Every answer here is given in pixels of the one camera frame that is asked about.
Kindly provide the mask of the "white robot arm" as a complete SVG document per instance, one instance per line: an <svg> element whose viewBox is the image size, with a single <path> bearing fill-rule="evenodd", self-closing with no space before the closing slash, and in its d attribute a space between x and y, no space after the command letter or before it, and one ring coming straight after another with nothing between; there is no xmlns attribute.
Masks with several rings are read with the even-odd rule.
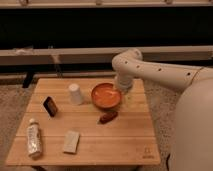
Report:
<svg viewBox="0 0 213 171"><path fill-rule="evenodd" d="M145 62L138 49L112 59L115 86L126 91L135 77L175 89L169 171L213 171L213 68Z"/></svg>

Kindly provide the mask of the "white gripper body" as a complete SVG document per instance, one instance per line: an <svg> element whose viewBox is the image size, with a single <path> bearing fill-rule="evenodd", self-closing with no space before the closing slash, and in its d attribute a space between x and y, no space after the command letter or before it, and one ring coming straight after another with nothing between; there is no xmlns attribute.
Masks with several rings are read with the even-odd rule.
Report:
<svg viewBox="0 0 213 171"><path fill-rule="evenodd" d="M133 77L128 75L117 74L115 76L115 87L120 91L126 92L133 85Z"/></svg>

